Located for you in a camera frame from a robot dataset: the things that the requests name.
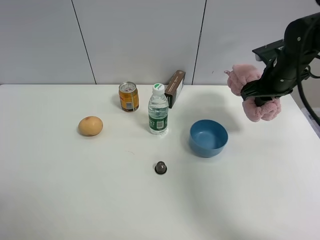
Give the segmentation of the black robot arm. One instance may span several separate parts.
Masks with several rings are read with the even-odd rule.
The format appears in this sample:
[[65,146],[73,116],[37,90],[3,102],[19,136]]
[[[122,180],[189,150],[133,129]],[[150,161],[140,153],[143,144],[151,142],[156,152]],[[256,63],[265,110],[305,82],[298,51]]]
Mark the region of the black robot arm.
[[292,21],[281,40],[253,49],[258,61],[266,67],[258,80],[247,83],[240,96],[253,98],[260,107],[291,94],[297,81],[310,77],[307,67],[320,53],[320,14]]

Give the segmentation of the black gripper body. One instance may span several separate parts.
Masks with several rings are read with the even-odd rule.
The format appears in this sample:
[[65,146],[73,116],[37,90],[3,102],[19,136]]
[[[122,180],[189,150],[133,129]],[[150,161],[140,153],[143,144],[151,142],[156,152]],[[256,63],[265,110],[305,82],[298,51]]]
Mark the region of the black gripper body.
[[312,61],[311,54],[300,57],[284,53],[268,63],[258,80],[247,83],[240,96],[245,101],[270,101],[288,95],[297,86],[297,80],[303,81],[310,77],[308,66]]

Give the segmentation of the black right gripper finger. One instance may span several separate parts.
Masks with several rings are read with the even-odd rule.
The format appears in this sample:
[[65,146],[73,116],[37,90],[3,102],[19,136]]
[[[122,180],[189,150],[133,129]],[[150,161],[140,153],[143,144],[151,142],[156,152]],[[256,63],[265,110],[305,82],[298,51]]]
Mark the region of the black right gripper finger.
[[254,103],[257,107],[261,107],[263,106],[265,103],[268,102],[268,98],[267,97],[256,97],[254,99]]

